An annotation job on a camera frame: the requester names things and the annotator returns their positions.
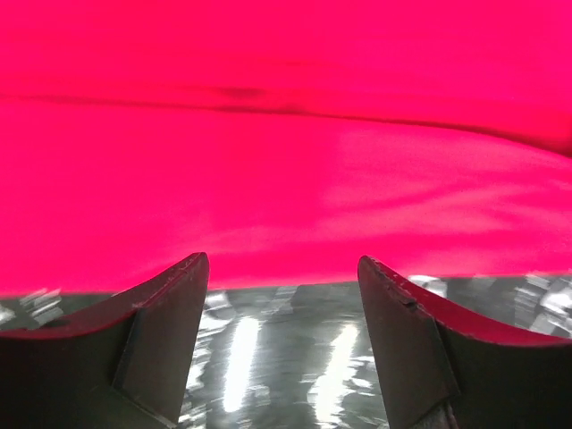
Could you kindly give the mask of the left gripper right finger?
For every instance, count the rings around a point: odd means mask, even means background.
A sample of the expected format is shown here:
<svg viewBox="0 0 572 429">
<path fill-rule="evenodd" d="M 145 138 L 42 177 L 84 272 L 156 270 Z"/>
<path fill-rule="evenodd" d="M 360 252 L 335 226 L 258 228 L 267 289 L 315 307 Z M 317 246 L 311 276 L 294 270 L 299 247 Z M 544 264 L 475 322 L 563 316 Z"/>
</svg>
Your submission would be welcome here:
<svg viewBox="0 0 572 429">
<path fill-rule="evenodd" d="M 569 428 L 571 341 L 479 315 L 368 256 L 358 283 L 392 428 Z"/>
</svg>

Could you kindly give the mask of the crimson t shirt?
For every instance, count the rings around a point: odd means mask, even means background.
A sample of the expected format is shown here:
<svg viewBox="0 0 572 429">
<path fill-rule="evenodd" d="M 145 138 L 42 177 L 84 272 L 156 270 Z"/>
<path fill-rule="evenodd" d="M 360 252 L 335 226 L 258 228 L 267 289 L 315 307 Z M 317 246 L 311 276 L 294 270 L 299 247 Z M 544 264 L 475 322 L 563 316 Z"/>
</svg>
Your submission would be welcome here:
<svg viewBox="0 0 572 429">
<path fill-rule="evenodd" d="M 4 1 L 1 292 L 571 267 L 568 1 Z"/>
</svg>

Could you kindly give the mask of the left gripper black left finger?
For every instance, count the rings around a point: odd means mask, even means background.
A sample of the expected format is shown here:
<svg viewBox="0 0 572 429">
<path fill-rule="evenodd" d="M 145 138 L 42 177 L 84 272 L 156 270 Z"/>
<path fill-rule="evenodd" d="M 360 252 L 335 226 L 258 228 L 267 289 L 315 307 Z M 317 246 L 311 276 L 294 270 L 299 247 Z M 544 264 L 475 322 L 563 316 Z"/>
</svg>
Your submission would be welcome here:
<svg viewBox="0 0 572 429">
<path fill-rule="evenodd" d="M 2 330 L 2 427 L 174 428 L 208 276 L 195 253 L 38 328 Z"/>
</svg>

